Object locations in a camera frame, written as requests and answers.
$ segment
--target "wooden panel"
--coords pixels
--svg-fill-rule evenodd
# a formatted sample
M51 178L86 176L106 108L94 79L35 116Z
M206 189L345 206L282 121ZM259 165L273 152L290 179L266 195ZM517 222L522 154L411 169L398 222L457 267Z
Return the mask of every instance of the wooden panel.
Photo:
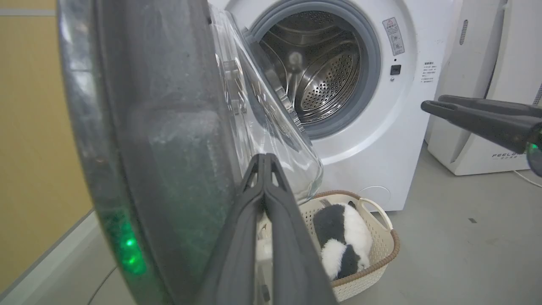
M0 0L0 9L54 10L56 0Z
M91 208L54 17L0 17L0 291Z

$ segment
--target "beige plastic basket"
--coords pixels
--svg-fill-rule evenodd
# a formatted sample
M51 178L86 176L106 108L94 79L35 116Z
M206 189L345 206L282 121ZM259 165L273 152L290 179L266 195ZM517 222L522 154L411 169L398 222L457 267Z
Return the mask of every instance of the beige plastic basket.
M367 227L369 228L369 231L371 231L373 237L373 245L369 254L371 266L356 274L331 282L335 297L341 302L361 293L374 285L382 277L388 264L399 253L399 237L393 229L388 215L386 215L384 210L378 206L378 204L371 200L360 198L354 193L344 190L334 190L318 194L314 199L300 206L301 215L305 220L305 224L307 225L308 231L311 234L318 252L320 252L321 248L316 238L316 234L314 233L312 218L317 211L324 208L325 200L323 199L331 204L338 202L346 204L349 201L353 201L356 204L359 214L367 223ZM370 210L376 210L382 216L385 224L378 221L371 212L369 212ZM263 221L260 224L260 238L270 238L271 224L267 221Z

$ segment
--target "black fur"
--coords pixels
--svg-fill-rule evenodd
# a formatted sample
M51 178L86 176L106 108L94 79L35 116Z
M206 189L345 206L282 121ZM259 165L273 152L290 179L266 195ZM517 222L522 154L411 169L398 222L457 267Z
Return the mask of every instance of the black fur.
M340 271L337 278L347 277L358 272L359 255L354 252L352 245L347 245L341 261Z
M313 224L320 247L324 247L326 242L332 238L346 244L344 239L344 206L330 205L319 210L314 215Z

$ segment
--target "warning label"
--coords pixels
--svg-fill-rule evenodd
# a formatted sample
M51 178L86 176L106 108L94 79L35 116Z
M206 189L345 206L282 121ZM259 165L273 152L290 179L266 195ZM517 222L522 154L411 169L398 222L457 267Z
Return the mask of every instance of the warning label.
M395 17L386 19L382 21L384 28L390 39L391 51L393 55L405 53L405 46L403 44L403 37L401 36L401 31L399 30L399 25L395 20Z
M437 73L437 65L433 61L426 61L422 68L422 82L435 81Z

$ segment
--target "black and white plush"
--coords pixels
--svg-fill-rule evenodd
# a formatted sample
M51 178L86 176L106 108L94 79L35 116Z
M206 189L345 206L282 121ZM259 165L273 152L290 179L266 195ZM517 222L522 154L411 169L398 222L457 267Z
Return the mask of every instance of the black and white plush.
M322 264L330 280L370 266L372 237L352 201L332 204L314 215L314 231L322 248Z

